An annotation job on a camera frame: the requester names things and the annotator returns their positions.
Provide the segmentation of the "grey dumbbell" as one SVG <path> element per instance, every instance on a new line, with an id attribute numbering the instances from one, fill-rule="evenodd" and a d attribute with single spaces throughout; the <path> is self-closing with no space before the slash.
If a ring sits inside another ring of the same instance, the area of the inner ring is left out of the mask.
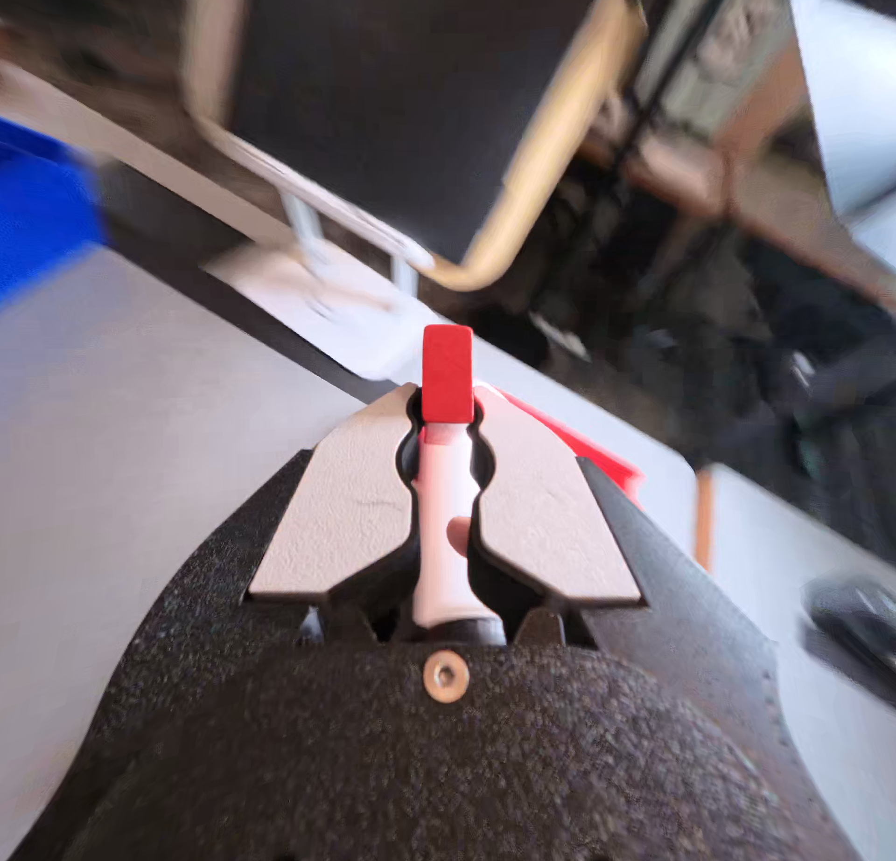
<path id="1" fill-rule="evenodd" d="M 868 577 L 818 578 L 804 586 L 802 609 L 804 650 L 894 708 L 894 593 Z"/>

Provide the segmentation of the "blue plastic bin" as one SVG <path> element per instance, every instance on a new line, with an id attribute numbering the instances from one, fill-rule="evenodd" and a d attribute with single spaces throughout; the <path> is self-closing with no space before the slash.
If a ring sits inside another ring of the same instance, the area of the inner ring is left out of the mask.
<path id="1" fill-rule="evenodd" d="M 1 119 L 1 303 L 106 244 L 84 152 Z"/>

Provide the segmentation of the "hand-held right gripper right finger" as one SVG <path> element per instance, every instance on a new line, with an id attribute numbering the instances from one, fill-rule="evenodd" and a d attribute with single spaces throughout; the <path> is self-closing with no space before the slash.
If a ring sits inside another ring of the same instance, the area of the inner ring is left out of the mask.
<path id="1" fill-rule="evenodd" d="M 483 485 L 471 580 L 511 641 L 533 609 L 561 618 L 637 608 L 644 595 L 588 483 L 603 472 L 552 420 L 490 385 L 475 388 L 476 465 Z"/>

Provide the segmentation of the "black faced wooden board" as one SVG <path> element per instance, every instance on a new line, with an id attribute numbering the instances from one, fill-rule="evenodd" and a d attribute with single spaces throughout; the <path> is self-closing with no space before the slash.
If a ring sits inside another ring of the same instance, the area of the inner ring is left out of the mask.
<path id="1" fill-rule="evenodd" d="M 220 153 L 453 292 L 521 251 L 645 33 L 636 0 L 187 0 Z"/>

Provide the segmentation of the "red divided plastic bin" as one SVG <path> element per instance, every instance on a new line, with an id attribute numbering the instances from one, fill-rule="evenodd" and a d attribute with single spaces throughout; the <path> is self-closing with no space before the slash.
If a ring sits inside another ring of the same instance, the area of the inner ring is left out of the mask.
<path id="1" fill-rule="evenodd" d="M 509 404 L 537 420 L 545 428 L 561 439 L 577 456 L 591 461 L 618 486 L 622 493 L 638 508 L 643 509 L 640 488 L 644 483 L 644 473 L 616 453 L 596 443 L 562 421 L 554 419 L 543 411 L 523 402 L 515 396 L 497 389 L 488 383 L 476 383 L 476 389 L 488 390 L 502 397 Z"/>

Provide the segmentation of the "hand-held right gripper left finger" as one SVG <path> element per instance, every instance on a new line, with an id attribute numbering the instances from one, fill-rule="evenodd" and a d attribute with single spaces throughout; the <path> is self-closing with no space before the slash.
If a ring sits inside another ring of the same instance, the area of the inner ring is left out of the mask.
<path id="1" fill-rule="evenodd" d="M 248 586 L 266 606 L 388 641 L 420 576 L 420 390 L 406 383 L 344 420 L 311 453 Z"/>

